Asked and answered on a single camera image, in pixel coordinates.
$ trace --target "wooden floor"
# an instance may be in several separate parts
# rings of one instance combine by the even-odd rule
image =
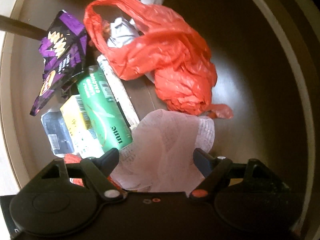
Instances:
[[[91,1],[25,0],[20,20],[47,29],[61,9],[81,20]],[[298,90],[280,43],[258,8],[251,0],[165,0],[164,5],[180,13],[206,39],[218,72],[213,102],[234,110],[232,120],[215,121],[212,154],[240,163],[259,158],[295,190],[304,191],[307,145]],[[120,13],[112,8],[97,11],[110,21]],[[20,81],[12,91],[13,105],[19,106],[17,133],[28,142],[30,151],[24,159],[33,176],[54,157],[40,114],[29,116],[40,90],[43,60],[38,41],[17,37],[14,45],[12,80]],[[140,118],[164,106],[145,79],[125,86]],[[55,103],[50,101],[48,107]]]

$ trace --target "crumpled red bag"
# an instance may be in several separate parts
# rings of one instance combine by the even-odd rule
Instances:
[[[93,11],[96,5],[119,7],[144,35],[121,48],[108,47],[102,36],[102,18]],[[211,104],[217,73],[206,41],[172,9],[139,0],[95,0],[85,9],[84,25],[119,78],[136,79],[154,70],[156,94],[169,110],[233,117],[227,105]]]

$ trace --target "green container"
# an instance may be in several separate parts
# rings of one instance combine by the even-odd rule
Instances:
[[[103,71],[89,67],[89,75],[77,82],[84,108],[104,152],[132,143],[132,136]]]

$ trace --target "purple snack bag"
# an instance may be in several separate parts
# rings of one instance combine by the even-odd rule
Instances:
[[[48,29],[39,52],[44,57],[43,85],[33,103],[30,115],[35,116],[57,89],[66,89],[83,72],[87,45],[84,25],[66,11],[60,11]]]

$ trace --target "barcode label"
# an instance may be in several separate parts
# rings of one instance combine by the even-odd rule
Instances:
[[[113,94],[111,92],[111,89],[109,87],[108,82],[100,81],[99,84],[100,84],[100,86],[102,88],[102,92],[103,92],[105,98],[113,97]]]
[[[82,102],[81,96],[80,95],[75,95],[77,104],[79,106],[80,112],[85,112],[84,104]]]
[[[48,134],[49,142],[51,144],[52,150],[60,150],[58,137],[56,134]]]

